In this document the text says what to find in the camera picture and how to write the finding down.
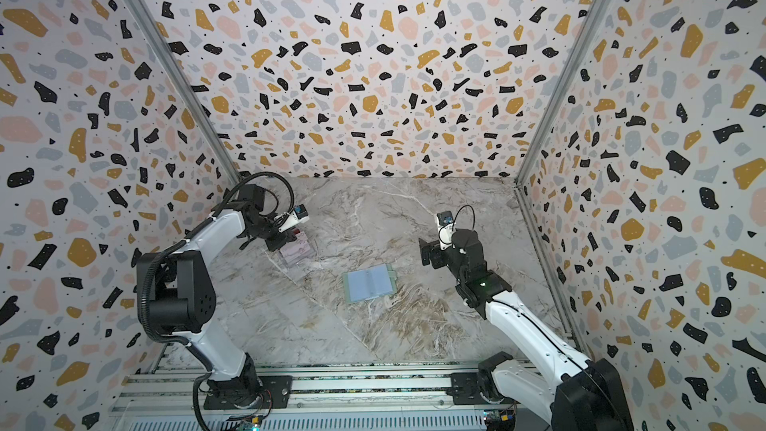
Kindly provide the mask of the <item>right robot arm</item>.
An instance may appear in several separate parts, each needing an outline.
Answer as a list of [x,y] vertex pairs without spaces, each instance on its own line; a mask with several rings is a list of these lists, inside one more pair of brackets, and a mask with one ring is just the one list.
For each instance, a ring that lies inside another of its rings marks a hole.
[[466,305],[498,328],[535,365],[530,371],[509,353],[482,361],[482,397],[512,399],[554,430],[632,430],[634,421],[616,367],[569,345],[522,302],[510,283],[488,268],[476,231],[454,229],[449,239],[420,241],[421,261],[448,269]]

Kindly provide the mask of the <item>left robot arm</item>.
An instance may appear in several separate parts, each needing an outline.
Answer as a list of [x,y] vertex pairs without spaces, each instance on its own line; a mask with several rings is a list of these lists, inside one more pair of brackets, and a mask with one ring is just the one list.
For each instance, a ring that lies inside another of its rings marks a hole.
[[136,263],[138,317],[145,335],[189,351],[205,369],[195,384],[207,387],[209,401],[239,409],[265,401],[265,385],[253,359],[215,319],[211,266],[237,239],[244,245],[263,241],[269,251],[278,251],[295,241],[296,227],[309,218],[294,195],[285,212],[264,212],[265,193],[253,184],[238,184],[181,241]]

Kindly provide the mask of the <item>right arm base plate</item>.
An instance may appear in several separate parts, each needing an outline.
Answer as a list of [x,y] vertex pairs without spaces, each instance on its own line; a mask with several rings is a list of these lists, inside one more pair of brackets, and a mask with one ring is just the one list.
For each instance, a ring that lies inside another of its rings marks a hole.
[[509,406],[516,403],[516,400],[500,395],[479,371],[452,373],[446,393],[455,405]]

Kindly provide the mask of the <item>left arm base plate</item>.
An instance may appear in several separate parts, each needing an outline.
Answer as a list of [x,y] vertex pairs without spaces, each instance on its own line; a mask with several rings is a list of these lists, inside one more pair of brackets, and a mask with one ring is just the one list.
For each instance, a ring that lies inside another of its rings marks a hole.
[[291,395],[292,383],[290,375],[259,375],[255,379],[209,381],[209,395],[203,403],[203,409],[285,409]]

